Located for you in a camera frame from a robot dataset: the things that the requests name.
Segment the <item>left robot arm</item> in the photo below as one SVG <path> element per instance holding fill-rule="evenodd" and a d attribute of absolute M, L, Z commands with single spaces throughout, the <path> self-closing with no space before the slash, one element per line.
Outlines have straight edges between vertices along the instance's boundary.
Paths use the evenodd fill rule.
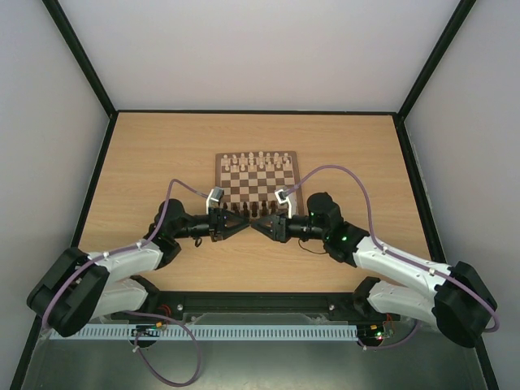
<path fill-rule="evenodd" d="M 136 243 L 103 253 L 65 249 L 29 293 L 28 307 L 59 335 L 76 334 L 91 320 L 151 307 L 158 289 L 141 277 L 169 265 L 180 253 L 180 238 L 200 245 L 208 236 L 225 240 L 249 226 L 249 218 L 219 207 L 190 215 L 181 201 L 160 204 L 148 233 Z"/>

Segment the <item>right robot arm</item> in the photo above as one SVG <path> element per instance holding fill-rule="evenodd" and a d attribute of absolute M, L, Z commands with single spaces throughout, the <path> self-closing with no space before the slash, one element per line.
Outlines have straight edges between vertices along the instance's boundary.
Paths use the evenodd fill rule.
<path fill-rule="evenodd" d="M 431 325 L 457 345 L 476 346 L 497 303 L 470 264 L 450 266 L 379 244 L 368 231 L 346 222 L 328 193 L 311 195 L 307 207 L 307 215 L 281 211 L 252 227 L 282 243 L 320 240 L 337 262 L 378 273 L 354 292 L 354 308 L 363 318 L 399 314 Z"/>

